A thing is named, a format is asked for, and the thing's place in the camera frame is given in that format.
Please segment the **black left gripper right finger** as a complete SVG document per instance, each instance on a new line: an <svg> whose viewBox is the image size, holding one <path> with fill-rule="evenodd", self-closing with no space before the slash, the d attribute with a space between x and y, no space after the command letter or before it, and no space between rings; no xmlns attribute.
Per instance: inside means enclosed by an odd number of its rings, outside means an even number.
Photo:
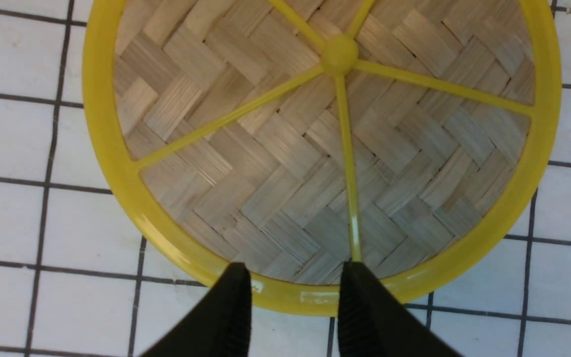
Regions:
<svg viewBox="0 0 571 357"><path fill-rule="evenodd" d="M342 357L459 357L416 319L362 262L345 262L338 305Z"/></svg>

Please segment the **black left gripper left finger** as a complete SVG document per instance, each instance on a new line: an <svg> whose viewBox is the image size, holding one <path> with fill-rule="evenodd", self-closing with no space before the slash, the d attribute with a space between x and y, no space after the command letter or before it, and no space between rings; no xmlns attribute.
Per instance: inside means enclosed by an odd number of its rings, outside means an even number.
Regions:
<svg viewBox="0 0 571 357"><path fill-rule="evenodd" d="M251 343L251 275L231 263L195 307L145 357L246 357Z"/></svg>

